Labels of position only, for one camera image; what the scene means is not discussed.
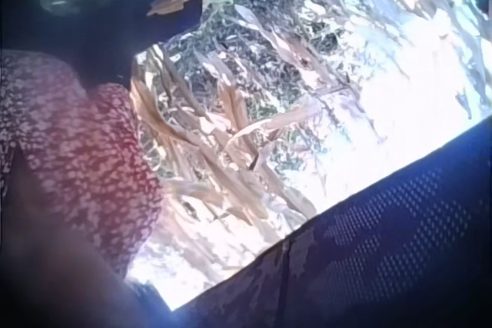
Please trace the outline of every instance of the person's arm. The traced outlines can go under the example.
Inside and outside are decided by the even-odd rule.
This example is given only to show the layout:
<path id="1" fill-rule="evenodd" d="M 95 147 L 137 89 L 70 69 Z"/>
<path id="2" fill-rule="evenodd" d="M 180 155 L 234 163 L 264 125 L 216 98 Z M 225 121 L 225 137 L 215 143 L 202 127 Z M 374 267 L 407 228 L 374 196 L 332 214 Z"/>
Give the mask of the person's arm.
<path id="1" fill-rule="evenodd" d="M 38 210 L 42 200 L 27 165 L 18 156 L 14 163 L 2 204 L 0 281 L 25 312 L 36 312 L 39 326 L 148 326 L 135 294 L 98 253 Z"/>

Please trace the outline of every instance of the person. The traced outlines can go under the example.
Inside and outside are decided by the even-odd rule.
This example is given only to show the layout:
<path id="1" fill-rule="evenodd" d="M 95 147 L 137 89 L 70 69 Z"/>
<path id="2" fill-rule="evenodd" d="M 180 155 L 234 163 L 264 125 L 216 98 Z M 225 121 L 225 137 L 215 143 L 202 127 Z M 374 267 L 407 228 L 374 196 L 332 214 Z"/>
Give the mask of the person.
<path id="1" fill-rule="evenodd" d="M 39 0 L 2 0 L 2 48 L 52 55 L 72 66 L 85 87 L 112 81 L 129 89 L 137 53 L 200 22 L 202 0 L 190 0 L 180 12 L 147 16 L 153 1 L 85 0 L 78 12 L 60 16 Z"/>
<path id="2" fill-rule="evenodd" d="M 123 281 L 163 206 L 129 100 L 131 60 L 196 24 L 201 0 L 147 18 L 150 1 L 63 17 L 36 0 L 2 2 L 2 314 L 12 298 L 40 326 L 167 319 L 165 304 L 149 316 Z"/>

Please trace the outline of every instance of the cornfield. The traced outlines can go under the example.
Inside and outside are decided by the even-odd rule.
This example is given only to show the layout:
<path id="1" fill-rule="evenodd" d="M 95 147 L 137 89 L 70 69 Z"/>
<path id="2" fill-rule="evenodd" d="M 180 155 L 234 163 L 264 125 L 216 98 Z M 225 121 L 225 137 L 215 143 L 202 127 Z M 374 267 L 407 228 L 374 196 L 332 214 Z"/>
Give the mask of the cornfield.
<path id="1" fill-rule="evenodd" d="M 138 56 L 167 201 L 130 276 L 180 306 L 483 119 L 491 29 L 474 0 L 206 0 L 198 30 Z"/>

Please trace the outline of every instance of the patterned seat fabric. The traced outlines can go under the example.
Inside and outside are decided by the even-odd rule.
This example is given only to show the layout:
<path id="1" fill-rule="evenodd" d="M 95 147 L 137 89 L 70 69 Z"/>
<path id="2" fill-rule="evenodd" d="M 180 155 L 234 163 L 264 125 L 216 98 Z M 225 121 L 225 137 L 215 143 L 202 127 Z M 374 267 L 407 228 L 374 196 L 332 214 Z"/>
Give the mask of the patterned seat fabric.
<path id="1" fill-rule="evenodd" d="M 177 310 L 178 320 L 234 328 L 490 322 L 491 125 L 314 218 Z"/>

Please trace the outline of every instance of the red floral fabric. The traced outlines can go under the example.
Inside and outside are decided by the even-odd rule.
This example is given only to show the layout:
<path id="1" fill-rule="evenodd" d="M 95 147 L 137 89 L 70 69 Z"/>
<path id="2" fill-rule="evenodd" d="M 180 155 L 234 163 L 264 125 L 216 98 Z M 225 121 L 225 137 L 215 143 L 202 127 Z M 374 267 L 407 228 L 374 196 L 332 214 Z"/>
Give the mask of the red floral fabric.
<path id="1" fill-rule="evenodd" d="M 105 84 L 89 94 L 55 58 L 2 51 L 2 197 L 16 148 L 49 199 L 46 210 L 82 232 L 125 275 L 163 198 L 143 158 L 128 91 Z"/>

